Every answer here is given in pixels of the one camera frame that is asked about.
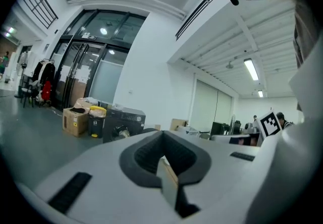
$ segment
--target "glass partition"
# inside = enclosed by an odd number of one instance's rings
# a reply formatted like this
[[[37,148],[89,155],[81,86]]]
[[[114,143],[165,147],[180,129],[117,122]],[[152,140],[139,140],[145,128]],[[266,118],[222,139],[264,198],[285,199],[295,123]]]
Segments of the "glass partition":
[[[124,18],[124,14],[99,12],[94,19],[81,30],[80,35],[88,34],[111,39]]]
[[[121,26],[115,40],[132,44],[144,21],[144,19],[130,16]]]
[[[112,104],[122,67],[122,65],[101,60],[91,86],[90,97]]]
[[[123,65],[125,64],[127,55],[127,53],[118,51],[117,49],[108,48],[102,60],[118,65]]]
[[[85,12],[78,21],[74,22],[73,26],[70,26],[66,31],[65,35],[74,35],[78,34],[79,29],[84,25],[84,23],[90,18],[93,14],[93,11]]]
[[[54,60],[54,65],[55,65],[55,73],[57,71],[57,69],[60,66],[61,60],[63,58],[64,52],[68,46],[68,42],[61,42],[58,46],[58,48],[54,51],[53,55],[51,56],[51,59]]]

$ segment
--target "cardboard box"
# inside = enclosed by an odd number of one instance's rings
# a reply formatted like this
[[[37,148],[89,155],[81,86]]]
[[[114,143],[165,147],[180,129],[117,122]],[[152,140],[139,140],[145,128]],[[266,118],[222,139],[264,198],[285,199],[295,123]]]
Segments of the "cardboard box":
[[[63,130],[69,134],[79,137],[88,128],[88,114],[70,111],[71,108],[63,110]]]
[[[172,119],[170,131],[176,131],[178,126],[186,126],[188,120],[183,119]]]
[[[85,109],[85,113],[90,111],[90,106],[96,105],[93,103],[86,102],[86,98],[78,98],[74,104],[75,108],[83,108]]]

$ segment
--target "chair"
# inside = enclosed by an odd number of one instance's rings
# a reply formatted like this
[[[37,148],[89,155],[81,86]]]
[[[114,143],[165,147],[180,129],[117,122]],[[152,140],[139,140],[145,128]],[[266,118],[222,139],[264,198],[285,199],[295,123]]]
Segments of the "chair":
[[[200,134],[200,139],[208,140],[208,139],[210,139],[210,134],[208,134],[208,133],[201,133]]]
[[[37,84],[38,84],[38,80],[29,83],[28,88],[21,88],[21,92],[23,95],[21,97],[20,103],[22,102],[22,99],[25,97],[23,107],[25,107],[26,99],[30,97],[31,97],[31,106],[34,107],[33,99],[34,99],[35,92],[37,92]]]
[[[233,127],[233,134],[240,134],[240,126],[241,126],[241,123],[240,121],[236,121],[234,123],[234,127]]]

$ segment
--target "sign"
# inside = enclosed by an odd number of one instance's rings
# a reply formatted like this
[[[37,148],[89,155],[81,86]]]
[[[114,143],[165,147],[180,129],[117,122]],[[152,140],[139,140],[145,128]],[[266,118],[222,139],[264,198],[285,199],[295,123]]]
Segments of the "sign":
[[[96,40],[97,36],[83,35],[82,38],[89,39],[89,40]]]

